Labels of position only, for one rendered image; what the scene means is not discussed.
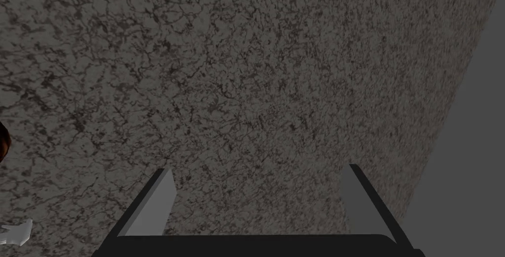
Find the silver metal utensil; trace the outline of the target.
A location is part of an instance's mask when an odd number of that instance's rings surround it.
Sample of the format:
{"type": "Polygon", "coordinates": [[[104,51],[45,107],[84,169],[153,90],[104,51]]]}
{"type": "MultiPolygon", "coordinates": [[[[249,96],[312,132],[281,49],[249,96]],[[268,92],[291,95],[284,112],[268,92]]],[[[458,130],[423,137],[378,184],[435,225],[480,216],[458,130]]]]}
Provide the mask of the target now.
{"type": "Polygon", "coordinates": [[[19,225],[1,225],[6,232],[0,233],[0,245],[14,244],[18,246],[24,245],[30,238],[33,228],[33,219],[27,219],[19,225]]]}

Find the dark red round object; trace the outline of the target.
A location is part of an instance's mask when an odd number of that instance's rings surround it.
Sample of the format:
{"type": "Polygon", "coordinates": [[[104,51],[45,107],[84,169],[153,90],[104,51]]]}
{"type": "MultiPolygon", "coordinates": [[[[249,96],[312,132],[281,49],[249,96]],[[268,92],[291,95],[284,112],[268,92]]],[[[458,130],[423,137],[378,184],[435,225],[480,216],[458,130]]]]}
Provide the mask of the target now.
{"type": "Polygon", "coordinates": [[[11,136],[5,126],[0,122],[0,163],[4,160],[11,147],[11,136]]]}

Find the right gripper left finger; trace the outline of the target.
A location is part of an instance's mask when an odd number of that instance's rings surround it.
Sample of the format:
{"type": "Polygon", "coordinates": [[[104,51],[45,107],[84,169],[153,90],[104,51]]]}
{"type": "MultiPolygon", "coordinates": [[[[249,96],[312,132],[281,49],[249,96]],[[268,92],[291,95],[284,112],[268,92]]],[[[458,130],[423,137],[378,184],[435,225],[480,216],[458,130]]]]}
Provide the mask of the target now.
{"type": "Polygon", "coordinates": [[[118,236],[161,236],[165,230],[177,191],[170,169],[159,169],[154,181],[146,185],[147,192],[139,194],[140,202],[133,206],[133,213],[118,236]]]}

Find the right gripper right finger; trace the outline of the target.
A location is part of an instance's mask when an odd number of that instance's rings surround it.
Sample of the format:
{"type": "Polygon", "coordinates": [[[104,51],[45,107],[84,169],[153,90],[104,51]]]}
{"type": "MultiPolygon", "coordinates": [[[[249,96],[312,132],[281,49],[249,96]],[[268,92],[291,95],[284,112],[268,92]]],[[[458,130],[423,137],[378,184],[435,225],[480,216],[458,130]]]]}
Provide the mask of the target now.
{"type": "Polygon", "coordinates": [[[398,245],[411,245],[405,232],[357,164],[346,165],[342,170],[341,199],[352,234],[383,235],[398,245]]]}

